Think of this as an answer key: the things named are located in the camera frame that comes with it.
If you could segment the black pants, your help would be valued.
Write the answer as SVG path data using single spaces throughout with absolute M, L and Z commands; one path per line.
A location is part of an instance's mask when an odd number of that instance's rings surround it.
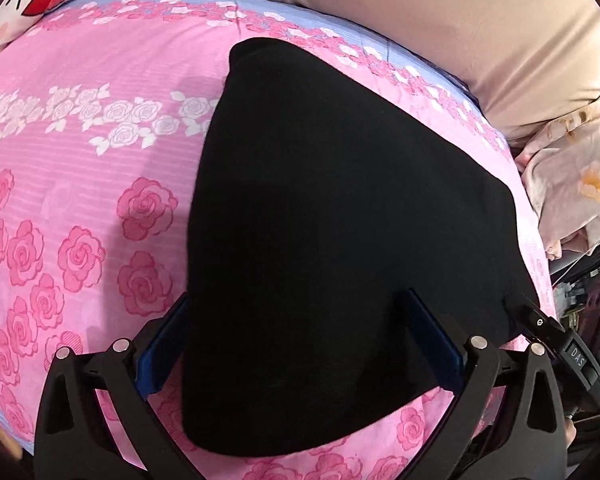
M 469 335 L 517 336 L 510 309 L 538 295 L 501 180 L 293 44 L 228 62 L 187 232 L 193 444 L 305 451 L 434 388 L 407 290 Z

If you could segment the pale floral blanket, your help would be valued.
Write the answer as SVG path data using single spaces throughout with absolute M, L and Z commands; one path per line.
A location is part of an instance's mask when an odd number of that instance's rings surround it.
M 600 244 L 600 97 L 548 122 L 516 157 L 547 258 Z

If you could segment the pink floral bed quilt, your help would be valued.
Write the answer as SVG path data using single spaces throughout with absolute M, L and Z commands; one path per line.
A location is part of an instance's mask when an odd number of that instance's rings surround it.
M 34 450 L 55 353 L 95 352 L 185 287 L 196 169 L 252 37 L 308 50 L 500 179 L 541 309 L 555 310 L 535 215 L 504 136 L 440 68 L 356 25 L 265 0 L 74 0 L 0 54 L 0 431 Z

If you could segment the beige curtain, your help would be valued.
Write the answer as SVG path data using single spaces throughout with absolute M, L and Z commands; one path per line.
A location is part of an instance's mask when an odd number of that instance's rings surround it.
M 600 127 L 595 0 L 274 0 L 378 32 L 466 84 L 513 139 Z

